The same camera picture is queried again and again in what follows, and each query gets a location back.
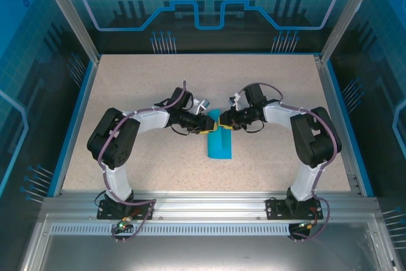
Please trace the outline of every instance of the vertical metal post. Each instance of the vertical metal post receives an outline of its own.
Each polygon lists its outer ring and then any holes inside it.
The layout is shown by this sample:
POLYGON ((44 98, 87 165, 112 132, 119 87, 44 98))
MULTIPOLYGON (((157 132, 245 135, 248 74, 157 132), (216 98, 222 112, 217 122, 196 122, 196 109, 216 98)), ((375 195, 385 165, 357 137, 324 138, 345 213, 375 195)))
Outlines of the vertical metal post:
POLYGON ((90 38, 84 24, 82 23, 79 14, 77 14, 76 9, 71 0, 55 0, 59 5, 63 15, 67 19, 69 25, 72 27, 75 35, 77 36, 79 42, 82 44, 85 52, 89 56, 90 60, 94 64, 99 63, 100 55, 90 38))
POLYGON ((326 63, 329 60, 332 52, 334 51, 334 49, 336 49, 338 42, 342 38, 355 13, 359 9, 362 1, 363 0, 348 0, 347 5, 341 13, 341 16, 338 18, 338 21, 334 26, 320 54, 322 63, 326 63))

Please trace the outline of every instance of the glass panel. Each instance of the glass panel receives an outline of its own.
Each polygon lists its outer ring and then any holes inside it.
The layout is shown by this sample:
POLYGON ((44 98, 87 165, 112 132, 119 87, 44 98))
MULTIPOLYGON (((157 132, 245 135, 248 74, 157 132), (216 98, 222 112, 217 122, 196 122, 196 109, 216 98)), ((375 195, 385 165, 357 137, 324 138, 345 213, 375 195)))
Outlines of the glass panel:
POLYGON ((318 52, 347 0, 72 0, 102 53, 318 52))
POLYGON ((0 0, 0 13, 0 266, 17 270, 89 58, 54 0, 0 0))
POLYGON ((304 244, 286 236, 138 236, 127 245, 109 236, 51 236, 41 271, 382 270, 369 235, 354 223, 331 224, 304 244))
MULTIPOLYGON (((364 0, 331 62, 381 208, 387 212, 399 206, 404 211, 406 0, 364 0)), ((390 229, 400 229, 393 231, 398 235, 393 240, 404 240, 400 214, 386 216, 395 216, 388 220, 394 223, 390 229)), ((405 251, 400 251, 404 263, 405 251)))

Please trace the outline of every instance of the wire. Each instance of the wire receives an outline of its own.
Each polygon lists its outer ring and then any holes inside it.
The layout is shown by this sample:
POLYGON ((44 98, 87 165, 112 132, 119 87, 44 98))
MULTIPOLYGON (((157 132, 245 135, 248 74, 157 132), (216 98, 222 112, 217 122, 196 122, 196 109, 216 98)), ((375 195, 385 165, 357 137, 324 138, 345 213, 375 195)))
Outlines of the wire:
POLYGON ((322 228, 321 228, 316 234, 312 235, 311 237, 305 237, 307 241, 310 241, 310 240, 316 238, 317 236, 319 236, 319 235, 325 230, 325 228, 326 228, 326 226, 327 226, 327 224, 329 223, 329 220, 330 220, 330 213, 331 213, 331 211, 330 211, 330 204, 329 204, 329 202, 328 202, 327 200, 325 200, 324 198, 318 197, 318 196, 316 195, 316 186, 317 186, 317 183, 318 183, 320 177, 322 176, 322 173, 323 173, 324 169, 326 168, 326 166, 328 166, 329 164, 331 164, 331 162, 332 162, 332 161, 336 158, 336 156, 337 156, 337 153, 338 153, 338 146, 337 146, 336 137, 334 136, 334 133, 332 132, 332 130, 330 129, 330 127, 326 124, 326 122, 324 122, 324 120, 323 120, 321 117, 319 117, 318 115, 316 115, 314 112, 312 112, 312 111, 310 111, 310 110, 308 110, 308 109, 297 108, 297 107, 293 107, 293 106, 289 106, 289 105, 284 105, 284 104, 282 104, 282 100, 283 100, 283 98, 284 98, 284 94, 283 94, 278 88, 276 88, 275 86, 273 86, 273 85, 271 85, 271 84, 267 84, 267 83, 251 83, 251 84, 248 84, 247 86, 245 86, 244 88, 242 88, 242 89, 238 92, 238 94, 241 94, 241 92, 243 92, 247 87, 252 86, 252 85, 255 85, 255 84, 271 87, 271 88, 274 89, 277 93, 279 93, 279 95, 280 95, 279 105, 280 105, 282 108, 285 108, 285 109, 288 109, 288 110, 293 110, 293 111, 298 111, 298 112, 304 112, 304 113, 309 114, 309 115, 311 115, 312 117, 314 117, 314 118, 324 127, 324 129, 326 130, 327 134, 329 135, 329 137, 330 137, 330 139, 331 139, 332 146, 333 146, 333 153, 332 153, 332 156, 331 156, 331 158, 330 158, 326 163, 323 163, 323 165, 321 165, 321 167, 320 167, 320 169, 319 169, 319 171, 318 171, 318 173, 317 173, 317 175, 316 175, 315 181, 313 182, 313 185, 311 186, 311 195, 313 196, 313 198, 316 199, 316 200, 319 200, 319 201, 323 201, 323 202, 325 203, 325 205, 327 206, 327 218, 326 218, 325 223, 323 224, 322 228))
POLYGON ((265 127, 264 122, 261 121, 261 123, 262 123, 262 127, 259 128, 259 129, 257 129, 257 130, 250 131, 250 130, 247 130, 247 128, 244 128, 244 131, 245 131, 246 133, 258 133, 258 132, 260 132, 262 129, 264 129, 264 127, 265 127))
POLYGON ((190 95, 191 95, 190 98, 192 99, 192 104, 191 104, 191 106, 189 108, 185 109, 186 111, 189 111, 190 109, 193 108, 193 101, 195 100, 195 98, 193 97, 193 93, 190 93, 190 95))
POLYGON ((313 212, 313 214, 315 215, 315 225, 317 224, 317 210, 315 208, 310 208, 310 211, 313 212))
POLYGON ((117 124, 117 126, 113 129, 113 132, 110 134, 110 136, 107 138, 107 141, 104 143, 103 147, 100 150, 99 156, 97 157, 97 163, 99 164, 99 166, 101 167, 101 169, 103 170, 103 181, 104 184, 107 188, 107 190, 110 192, 110 195, 119 203, 121 204, 125 204, 127 206, 143 206, 145 204, 152 204, 150 209, 148 210, 148 213, 145 215, 144 220, 141 222, 140 227, 138 228, 137 231, 135 231, 135 233, 130 236, 128 239, 132 239, 133 237, 135 237, 136 234, 138 234, 138 232, 141 230, 142 226, 144 225, 144 223, 146 222, 148 216, 151 214, 152 210, 154 209, 155 203, 157 202, 156 199, 152 199, 152 200, 146 200, 146 201, 142 201, 142 202, 126 202, 121 200, 111 189, 110 184, 108 183, 107 180, 107 169, 106 169, 106 165, 104 165, 102 163, 102 157, 103 154, 105 153, 108 145, 110 144, 110 142, 112 141, 114 135, 117 133, 117 131, 120 129, 120 127, 128 120, 130 119, 133 115, 135 114, 139 114, 142 112, 147 112, 147 111, 160 111, 160 110, 164 110, 164 109, 168 109, 171 108, 172 106, 176 105, 180 99, 182 98, 182 96, 185 94, 186 91, 186 81, 183 81, 183 88, 182 88, 182 92, 180 93, 180 95, 178 96, 178 98, 173 102, 170 103, 169 105, 166 106, 162 106, 162 107, 152 107, 152 108, 145 108, 145 109, 141 109, 141 110, 137 110, 134 111, 126 116, 124 116, 119 123, 117 124))
POLYGON ((167 101, 170 101, 170 98, 166 98, 165 100, 163 100, 163 101, 161 101, 161 102, 159 102, 159 103, 156 103, 156 105, 158 105, 158 106, 160 106, 160 107, 163 107, 163 106, 165 106, 165 103, 166 103, 167 101))
POLYGON ((271 87, 273 90, 275 90, 277 93, 279 93, 279 95, 280 95, 279 103, 282 102, 282 100, 284 99, 284 94, 283 94, 278 88, 276 88, 274 85, 267 84, 267 83, 251 83, 251 84, 248 84, 247 86, 245 86, 244 88, 242 88, 242 89, 238 92, 238 94, 240 95, 241 92, 243 92, 246 88, 248 88, 248 87, 250 87, 250 86, 252 86, 252 85, 263 85, 263 86, 271 87))
POLYGON ((100 206, 100 202, 99 202, 99 204, 97 204, 96 203, 96 200, 101 196, 101 195, 103 195, 104 193, 105 193, 106 191, 104 190, 103 192, 100 192, 97 196, 96 196, 96 198, 95 198, 95 205, 99 208, 99 206, 100 206))
MULTIPOLYGON (((152 211, 154 210, 155 203, 156 203, 156 200, 155 200, 155 202, 152 203, 152 205, 148 209, 148 212, 146 213, 146 215, 145 215, 144 219, 142 220, 140 226, 135 230, 135 232, 132 235, 130 235, 127 238, 123 238, 122 239, 123 242, 126 242, 126 241, 129 241, 129 240, 133 239, 138 233, 140 233, 140 231, 141 231, 142 227, 144 226, 145 222, 147 221, 148 217, 151 215, 152 211)), ((118 238, 117 238, 117 236, 116 236, 116 234, 114 232, 115 232, 115 228, 113 228, 113 230, 112 230, 112 237, 117 242, 118 238)))
POLYGON ((189 131, 189 130, 188 130, 188 133, 181 133, 180 131, 175 130, 175 129, 173 128, 173 125, 171 125, 171 129, 172 129, 175 133, 177 133, 178 135, 181 135, 181 136, 188 136, 188 135, 190 135, 190 131, 189 131))

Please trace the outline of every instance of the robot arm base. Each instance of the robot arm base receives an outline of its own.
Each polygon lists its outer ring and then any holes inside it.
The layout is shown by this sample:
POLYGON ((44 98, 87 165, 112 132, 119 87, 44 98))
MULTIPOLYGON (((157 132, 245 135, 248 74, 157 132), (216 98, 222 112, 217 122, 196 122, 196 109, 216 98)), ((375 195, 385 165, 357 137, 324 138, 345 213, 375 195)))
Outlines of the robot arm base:
POLYGON ((292 194, 291 188, 287 189, 286 199, 271 198, 265 201, 266 217, 268 220, 314 220, 312 209, 317 212, 317 219, 323 219, 320 201, 310 198, 298 201, 292 194))
MULTIPOLYGON (((97 219, 99 220, 121 220, 128 215, 131 215, 133 220, 142 220, 148 213, 149 204, 142 206, 128 206, 111 199, 107 194, 99 203, 97 211, 97 219)), ((126 202, 143 202, 145 200, 134 200, 134 194, 128 197, 126 202)), ((153 211, 148 216, 148 220, 152 219, 153 211)))

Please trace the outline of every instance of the black mounting plate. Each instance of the black mounting plate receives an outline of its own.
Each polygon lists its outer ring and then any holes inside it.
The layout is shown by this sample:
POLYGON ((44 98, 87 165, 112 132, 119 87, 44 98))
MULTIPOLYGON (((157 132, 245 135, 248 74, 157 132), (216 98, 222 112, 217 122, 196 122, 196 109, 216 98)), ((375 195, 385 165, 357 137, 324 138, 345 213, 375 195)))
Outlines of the black mounting plate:
MULTIPOLYGON (((143 201, 145 201, 145 200, 132 200, 133 203, 143 202, 143 201)), ((150 207, 150 204, 144 204, 142 206, 131 207, 131 211, 129 212, 129 214, 133 213, 136 210, 139 210, 139 212, 133 216, 133 220, 143 220, 145 215, 148 212, 149 207, 150 207)), ((153 213, 154 212, 152 211, 149 214, 149 216, 147 218, 148 220, 152 219, 153 213)), ((124 217, 128 216, 129 214, 124 215, 124 214, 118 213, 116 209, 112 209, 111 203, 109 203, 107 200, 103 199, 99 203, 99 208, 97 211, 97 219, 99 219, 99 220, 120 220, 120 219, 123 219, 124 217)))
POLYGON ((316 199, 305 201, 304 213, 300 213, 295 217, 292 216, 287 207, 285 199, 271 198, 265 201, 265 211, 268 220, 314 220, 315 215, 310 211, 310 208, 315 208, 317 211, 317 219, 323 219, 323 211, 320 201, 316 199))

